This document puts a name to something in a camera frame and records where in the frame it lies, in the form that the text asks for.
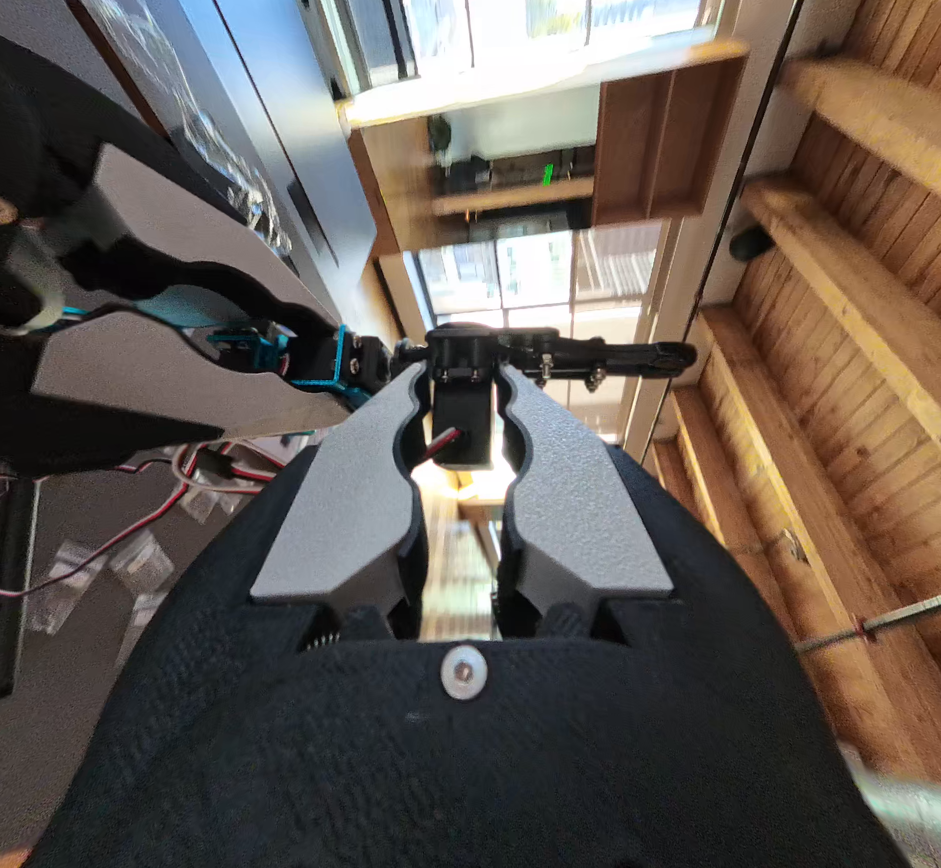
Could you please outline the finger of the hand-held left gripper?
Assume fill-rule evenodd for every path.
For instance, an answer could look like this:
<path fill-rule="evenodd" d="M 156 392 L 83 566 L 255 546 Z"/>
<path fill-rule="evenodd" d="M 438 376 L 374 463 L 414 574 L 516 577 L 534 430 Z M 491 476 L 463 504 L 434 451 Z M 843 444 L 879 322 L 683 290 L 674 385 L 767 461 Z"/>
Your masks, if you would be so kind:
<path fill-rule="evenodd" d="M 216 434 L 247 439 L 343 424 L 351 411 L 272 371 L 224 368 L 177 330 L 131 310 L 31 332 L 31 408 L 43 428 L 80 441 Z"/>
<path fill-rule="evenodd" d="M 65 270 L 84 289 L 163 298 L 180 323 L 269 321 L 303 339 L 338 327 L 252 230 L 110 144 L 65 211 Z"/>

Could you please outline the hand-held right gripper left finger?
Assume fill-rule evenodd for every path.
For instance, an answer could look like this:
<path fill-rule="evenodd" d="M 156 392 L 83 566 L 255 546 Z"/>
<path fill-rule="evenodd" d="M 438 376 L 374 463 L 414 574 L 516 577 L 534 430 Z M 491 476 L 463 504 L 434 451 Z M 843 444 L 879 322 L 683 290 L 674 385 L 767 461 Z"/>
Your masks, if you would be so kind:
<path fill-rule="evenodd" d="M 324 440 L 250 594 L 261 603 L 417 607 L 427 574 L 421 491 L 430 402 L 405 368 Z"/>

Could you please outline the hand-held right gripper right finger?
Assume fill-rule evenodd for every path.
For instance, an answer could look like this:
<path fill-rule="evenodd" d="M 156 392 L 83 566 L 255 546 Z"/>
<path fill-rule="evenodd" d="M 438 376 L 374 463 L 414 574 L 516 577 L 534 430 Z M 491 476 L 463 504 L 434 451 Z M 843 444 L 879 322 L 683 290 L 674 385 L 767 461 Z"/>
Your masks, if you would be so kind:
<path fill-rule="evenodd" d="M 522 371 L 498 373 L 504 455 L 497 615 L 539 619 L 559 604 L 594 619 L 610 600 L 663 599 L 674 584 L 611 448 Z"/>

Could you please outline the blue toy robot arm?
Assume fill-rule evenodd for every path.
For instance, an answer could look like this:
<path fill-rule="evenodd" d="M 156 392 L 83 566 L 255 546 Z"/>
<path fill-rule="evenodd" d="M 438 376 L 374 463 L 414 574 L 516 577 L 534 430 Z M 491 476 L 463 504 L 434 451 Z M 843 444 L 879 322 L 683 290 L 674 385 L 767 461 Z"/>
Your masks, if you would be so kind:
<path fill-rule="evenodd" d="M 399 341 L 393 352 L 370 336 L 341 325 L 317 343 L 274 321 L 214 321 L 199 327 L 197 343 L 237 371 L 273 371 L 287 383 L 327 393 L 352 410 L 362 407 L 406 367 L 424 363 L 432 416 L 429 455 L 458 470 L 487 468 L 492 442 L 493 390 L 511 366 L 538 387 L 580 380 L 593 392 L 610 377 L 672 379 L 690 368 L 697 352 L 685 342 L 608 343 L 602 337 L 564 337 L 547 326 L 498 329 L 448 322 L 425 345 Z"/>

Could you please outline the dark grey desk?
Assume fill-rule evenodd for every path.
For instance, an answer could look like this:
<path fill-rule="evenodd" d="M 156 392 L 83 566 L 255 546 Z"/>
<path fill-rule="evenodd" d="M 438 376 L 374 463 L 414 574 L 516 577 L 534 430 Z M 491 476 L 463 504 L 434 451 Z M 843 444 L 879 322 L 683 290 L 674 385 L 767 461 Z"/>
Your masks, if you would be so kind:
<path fill-rule="evenodd" d="M 197 58 L 206 58 L 196 42 Z M 114 99 L 132 115 L 118 72 L 112 72 L 66 0 L 2 0 L 2 38 L 49 59 Z M 206 106 L 232 144 L 251 159 L 237 117 L 215 76 Z M 40 486 L 36 582 L 66 540 L 96 549 L 152 514 L 180 484 L 170 465 L 138 473 L 96 471 L 52 477 Z M 29 629 L 21 675 L 1 710 L 2 851 L 30 847 L 41 835 L 79 766 L 100 711 L 119 674 L 115 660 L 133 610 L 133 596 L 106 568 L 55 635 Z"/>

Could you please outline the crumpled clear plastic wrap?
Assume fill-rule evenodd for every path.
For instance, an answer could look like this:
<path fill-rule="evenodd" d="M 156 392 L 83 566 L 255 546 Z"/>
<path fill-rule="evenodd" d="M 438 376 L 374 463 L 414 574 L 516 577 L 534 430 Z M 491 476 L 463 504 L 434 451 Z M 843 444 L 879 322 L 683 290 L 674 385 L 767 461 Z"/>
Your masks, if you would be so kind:
<path fill-rule="evenodd" d="M 66 0 L 77 19 L 91 23 L 139 93 L 140 105 L 160 122 L 187 162 L 231 204 L 261 240 L 283 259 L 292 250 L 275 194 L 255 162 L 232 144 L 204 97 L 215 76 L 175 0 Z"/>

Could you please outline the small clear plastic bag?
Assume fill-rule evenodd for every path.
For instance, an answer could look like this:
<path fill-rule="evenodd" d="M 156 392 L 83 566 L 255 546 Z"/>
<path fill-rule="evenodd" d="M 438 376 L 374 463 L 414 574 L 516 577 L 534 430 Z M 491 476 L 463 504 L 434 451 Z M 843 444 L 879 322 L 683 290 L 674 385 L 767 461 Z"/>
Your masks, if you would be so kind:
<path fill-rule="evenodd" d="M 53 555 L 43 582 L 52 592 L 68 592 L 81 596 L 97 578 L 106 559 L 86 545 L 64 541 Z"/>
<path fill-rule="evenodd" d="M 128 539 L 111 557 L 108 567 L 135 597 L 157 592 L 174 572 L 173 562 L 148 529 Z"/>

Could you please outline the wooden wall cabinet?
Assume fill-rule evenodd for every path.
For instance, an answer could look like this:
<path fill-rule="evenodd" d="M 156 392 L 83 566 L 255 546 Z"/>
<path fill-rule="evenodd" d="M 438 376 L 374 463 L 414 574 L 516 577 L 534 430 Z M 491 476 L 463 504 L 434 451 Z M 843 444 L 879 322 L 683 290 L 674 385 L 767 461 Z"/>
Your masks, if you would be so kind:
<path fill-rule="evenodd" d="M 600 84 L 592 227 L 703 213 L 749 54 L 721 39 L 673 67 Z"/>

